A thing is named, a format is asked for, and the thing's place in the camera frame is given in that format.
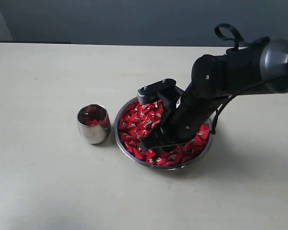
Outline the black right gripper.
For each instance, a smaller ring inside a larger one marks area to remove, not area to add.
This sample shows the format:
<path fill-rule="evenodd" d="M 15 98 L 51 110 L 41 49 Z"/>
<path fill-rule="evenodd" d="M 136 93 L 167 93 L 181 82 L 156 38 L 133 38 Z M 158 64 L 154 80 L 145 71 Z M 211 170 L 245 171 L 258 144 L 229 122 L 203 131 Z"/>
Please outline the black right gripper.
<path fill-rule="evenodd" d="M 205 99 L 199 96 L 193 86 L 188 86 L 180 97 L 179 106 L 161 122 L 138 146 L 142 151 L 153 149 L 155 153 L 168 153 L 189 142 L 222 104 L 223 96 Z"/>

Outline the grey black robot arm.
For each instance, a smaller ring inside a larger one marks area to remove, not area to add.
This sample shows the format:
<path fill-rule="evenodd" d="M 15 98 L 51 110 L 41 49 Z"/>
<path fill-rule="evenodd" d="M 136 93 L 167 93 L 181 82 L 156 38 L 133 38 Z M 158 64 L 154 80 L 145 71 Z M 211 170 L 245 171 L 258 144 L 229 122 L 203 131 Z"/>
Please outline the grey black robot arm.
<path fill-rule="evenodd" d="M 173 79 L 138 90 L 139 103 L 161 100 L 166 107 L 160 123 L 139 146 L 148 151 L 185 144 L 236 96 L 277 93 L 288 93 L 288 41 L 230 48 L 222 56 L 203 55 L 195 61 L 185 90 Z"/>

